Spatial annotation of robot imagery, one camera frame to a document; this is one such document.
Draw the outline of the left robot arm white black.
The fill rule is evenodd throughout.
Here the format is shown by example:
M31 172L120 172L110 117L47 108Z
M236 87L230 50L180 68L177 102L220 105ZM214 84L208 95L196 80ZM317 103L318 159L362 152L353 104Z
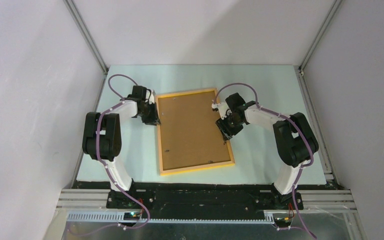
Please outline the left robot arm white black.
M103 165L111 189L121 192L118 201L125 208L136 206L138 194L130 190L133 178L118 159L122 149L121 123L136 118L145 125L161 124L155 91L141 85L133 86L131 94L109 109L87 113L82 138L83 153Z

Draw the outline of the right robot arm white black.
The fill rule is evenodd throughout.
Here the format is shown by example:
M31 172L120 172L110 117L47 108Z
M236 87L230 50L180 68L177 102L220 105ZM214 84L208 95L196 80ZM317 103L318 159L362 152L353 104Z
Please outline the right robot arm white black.
M215 124L224 142L237 135L244 125L257 125L273 132L283 166L273 183L276 191L271 194L270 201L277 209L288 206L290 193L296 189L302 169L314 162L314 153L319 150L306 116L301 112L276 113L258 106L254 100L245 102L238 93L230 95L224 102L213 102L211 108L220 115Z

